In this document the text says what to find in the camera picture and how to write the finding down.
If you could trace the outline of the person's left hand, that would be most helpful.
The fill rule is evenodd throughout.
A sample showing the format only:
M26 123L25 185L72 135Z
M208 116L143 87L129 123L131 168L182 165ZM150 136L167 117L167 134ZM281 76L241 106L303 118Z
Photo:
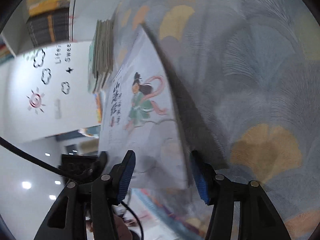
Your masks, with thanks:
M114 222L117 228L118 237L120 240L132 240L132 234L123 220L117 215L114 216ZM89 232L93 233L93 225L91 220L86 221L86 228Z

